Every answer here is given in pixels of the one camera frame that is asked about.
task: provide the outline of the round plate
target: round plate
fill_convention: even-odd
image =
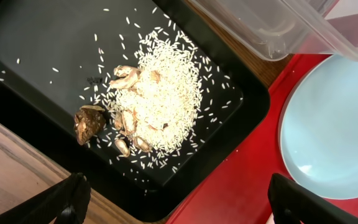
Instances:
[[[358,62],[328,58],[283,111],[280,148],[294,180],[321,197],[358,197]]]

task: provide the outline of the red mat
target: red mat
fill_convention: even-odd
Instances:
[[[177,208],[168,224],[266,223],[267,188],[274,172],[289,177],[278,146],[277,128],[287,96],[327,55],[296,55],[269,88],[270,111],[262,123]],[[329,200],[358,217],[358,198]]]

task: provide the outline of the clear plastic container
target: clear plastic container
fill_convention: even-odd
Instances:
[[[358,61],[358,0],[190,0],[260,58],[340,54]]]

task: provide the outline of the black tray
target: black tray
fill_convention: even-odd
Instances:
[[[176,174],[170,167],[142,170],[130,160],[117,161],[116,149],[107,144],[98,149],[94,140],[91,149],[80,147],[73,133],[73,113],[89,103],[78,97],[90,96],[83,91],[86,77],[99,75],[98,47],[106,51],[104,58],[110,63],[104,65],[110,73],[118,64],[136,65],[133,54],[126,54],[129,60],[122,58],[118,34],[124,35],[127,41],[126,51],[134,52],[138,48],[138,32],[145,35],[155,26],[166,28],[168,20],[163,12],[158,9],[152,14],[155,4],[203,49],[197,56],[209,55],[221,67],[221,73],[214,72],[215,85],[203,84],[203,89],[208,87],[211,93],[203,94],[201,108],[207,107],[213,98],[213,106],[217,106],[211,112],[219,114],[222,124],[210,123],[208,113],[200,114],[207,118],[197,121],[195,140],[204,139],[206,143],[199,143],[197,151],[189,142],[183,143],[181,156],[170,157],[168,161],[179,168]],[[132,20],[131,25],[137,21],[141,29],[128,27],[126,16]],[[97,42],[93,40],[94,33],[98,34]],[[53,72],[52,67],[60,72]],[[200,76],[208,76],[202,71]],[[231,79],[225,79],[222,71]],[[95,190],[145,222],[167,216],[261,122],[269,108],[269,94],[263,85],[179,0],[3,1],[0,3],[0,78],[5,79],[0,82],[3,125],[69,171],[83,172]],[[221,83],[229,84],[230,88],[223,90]],[[229,100],[230,109],[221,110]]]

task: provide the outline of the wooden table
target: wooden table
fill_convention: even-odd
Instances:
[[[266,86],[272,84],[291,59],[287,57],[279,62],[263,61],[230,37],[202,12],[197,12]],[[65,169],[0,125],[0,214],[51,187],[68,175]],[[93,190],[85,223],[142,222]]]

